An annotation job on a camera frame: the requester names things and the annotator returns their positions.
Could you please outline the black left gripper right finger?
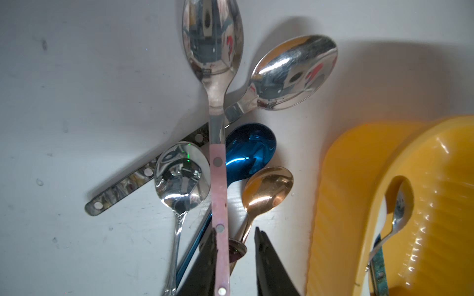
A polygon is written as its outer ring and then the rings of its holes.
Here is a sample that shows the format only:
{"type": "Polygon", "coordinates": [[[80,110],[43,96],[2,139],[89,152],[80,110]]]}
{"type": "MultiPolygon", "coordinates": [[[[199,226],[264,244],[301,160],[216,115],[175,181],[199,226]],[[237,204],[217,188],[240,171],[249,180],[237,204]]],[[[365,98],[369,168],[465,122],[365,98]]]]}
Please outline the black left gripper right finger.
{"type": "Polygon", "coordinates": [[[258,296],[300,296],[268,235],[257,227],[254,240],[258,296]]]}

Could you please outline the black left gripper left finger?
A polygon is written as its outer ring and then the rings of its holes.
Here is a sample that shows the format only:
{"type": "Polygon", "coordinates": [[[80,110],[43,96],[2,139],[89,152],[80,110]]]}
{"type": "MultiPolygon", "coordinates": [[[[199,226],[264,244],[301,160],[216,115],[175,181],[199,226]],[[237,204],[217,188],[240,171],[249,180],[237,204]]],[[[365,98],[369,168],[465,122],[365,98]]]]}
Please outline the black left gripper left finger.
{"type": "Polygon", "coordinates": [[[216,231],[212,230],[177,296],[213,296],[216,264],[216,231]]]}

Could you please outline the ornate silver spoon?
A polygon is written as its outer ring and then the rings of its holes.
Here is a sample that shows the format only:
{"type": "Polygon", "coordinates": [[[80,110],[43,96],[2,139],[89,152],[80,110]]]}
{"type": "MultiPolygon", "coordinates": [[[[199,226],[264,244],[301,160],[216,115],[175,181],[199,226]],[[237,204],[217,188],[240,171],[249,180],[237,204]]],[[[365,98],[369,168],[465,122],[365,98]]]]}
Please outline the ornate silver spoon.
{"type": "Polygon", "coordinates": [[[163,292],[165,296],[174,296],[177,291],[177,260],[183,224],[189,211],[199,206],[209,194],[209,161],[196,144],[181,141],[159,157],[154,184],[160,201],[173,211],[176,218],[169,274],[163,292]]]}

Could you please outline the steel spoon green handle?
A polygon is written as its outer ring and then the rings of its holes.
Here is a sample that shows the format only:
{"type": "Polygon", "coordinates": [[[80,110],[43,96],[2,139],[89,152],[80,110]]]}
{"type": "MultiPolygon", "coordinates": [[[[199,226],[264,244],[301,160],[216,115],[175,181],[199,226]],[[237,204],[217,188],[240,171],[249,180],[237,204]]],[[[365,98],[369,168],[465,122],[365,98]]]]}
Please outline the steel spoon green handle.
{"type": "Polygon", "coordinates": [[[382,246],[395,234],[399,233],[409,222],[414,210],[414,192],[409,180],[404,180],[397,191],[396,205],[391,222],[391,231],[383,239],[378,237],[369,256],[366,267],[370,271],[375,296],[388,296],[389,287],[385,269],[382,246]]]}

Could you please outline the yellow plastic storage box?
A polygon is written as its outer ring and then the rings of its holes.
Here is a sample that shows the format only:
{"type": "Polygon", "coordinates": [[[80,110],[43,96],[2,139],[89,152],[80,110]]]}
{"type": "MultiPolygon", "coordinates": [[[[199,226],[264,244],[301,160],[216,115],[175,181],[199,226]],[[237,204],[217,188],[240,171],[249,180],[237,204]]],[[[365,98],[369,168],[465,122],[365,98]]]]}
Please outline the yellow plastic storage box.
{"type": "Polygon", "coordinates": [[[373,238],[410,182],[414,210],[384,246],[392,296],[474,293],[474,118],[375,122],[342,134],[320,171],[309,296],[361,296],[373,238]]]}

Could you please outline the steel spoon patterned handle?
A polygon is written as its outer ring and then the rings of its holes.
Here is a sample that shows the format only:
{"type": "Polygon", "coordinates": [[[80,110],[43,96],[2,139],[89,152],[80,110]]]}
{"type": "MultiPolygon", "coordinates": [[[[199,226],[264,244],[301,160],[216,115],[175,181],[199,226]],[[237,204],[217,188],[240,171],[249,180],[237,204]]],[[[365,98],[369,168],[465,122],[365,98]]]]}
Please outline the steel spoon patterned handle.
{"type": "MultiPolygon", "coordinates": [[[[256,109],[280,111],[306,100],[328,79],[337,58],[338,47],[326,35],[306,35],[279,44],[257,63],[242,98],[225,109],[225,126],[256,109]]],[[[85,212],[97,216],[151,181],[158,160],[153,158],[93,197],[85,212]]]]}

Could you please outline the pink handled steel spoon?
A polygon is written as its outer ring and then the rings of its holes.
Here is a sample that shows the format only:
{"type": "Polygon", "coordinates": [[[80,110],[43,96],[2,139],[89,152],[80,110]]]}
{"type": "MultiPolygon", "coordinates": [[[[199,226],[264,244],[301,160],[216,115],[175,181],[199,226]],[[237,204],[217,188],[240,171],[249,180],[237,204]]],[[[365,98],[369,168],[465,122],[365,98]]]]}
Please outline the pink handled steel spoon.
{"type": "Polygon", "coordinates": [[[216,232],[214,295],[229,296],[225,94],[243,53],[243,23],[236,1],[185,1],[182,18],[186,57],[209,103],[212,227],[216,232]]]}

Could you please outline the copper spoon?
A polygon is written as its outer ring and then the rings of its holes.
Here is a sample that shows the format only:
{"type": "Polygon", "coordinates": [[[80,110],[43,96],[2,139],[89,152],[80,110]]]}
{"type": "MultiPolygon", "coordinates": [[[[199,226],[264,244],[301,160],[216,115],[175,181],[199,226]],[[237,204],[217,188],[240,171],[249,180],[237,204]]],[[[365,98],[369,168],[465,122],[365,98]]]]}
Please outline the copper spoon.
{"type": "Polygon", "coordinates": [[[230,237],[248,246],[254,221],[280,205],[295,183],[293,174],[284,167],[267,166],[251,176],[241,194],[231,190],[230,237]]]}

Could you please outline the blue metal spoon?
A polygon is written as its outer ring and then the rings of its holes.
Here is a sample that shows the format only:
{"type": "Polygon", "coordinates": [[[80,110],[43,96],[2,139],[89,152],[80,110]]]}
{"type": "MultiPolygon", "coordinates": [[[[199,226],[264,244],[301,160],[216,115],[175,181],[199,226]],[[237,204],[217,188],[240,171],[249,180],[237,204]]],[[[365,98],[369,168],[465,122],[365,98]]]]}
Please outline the blue metal spoon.
{"type": "MultiPolygon", "coordinates": [[[[245,180],[263,169],[272,159],[277,147],[273,131],[260,123],[247,123],[233,130],[226,139],[227,185],[245,180]]],[[[212,221],[212,207],[206,214],[192,238],[176,273],[180,284],[190,261],[212,221]]]]}

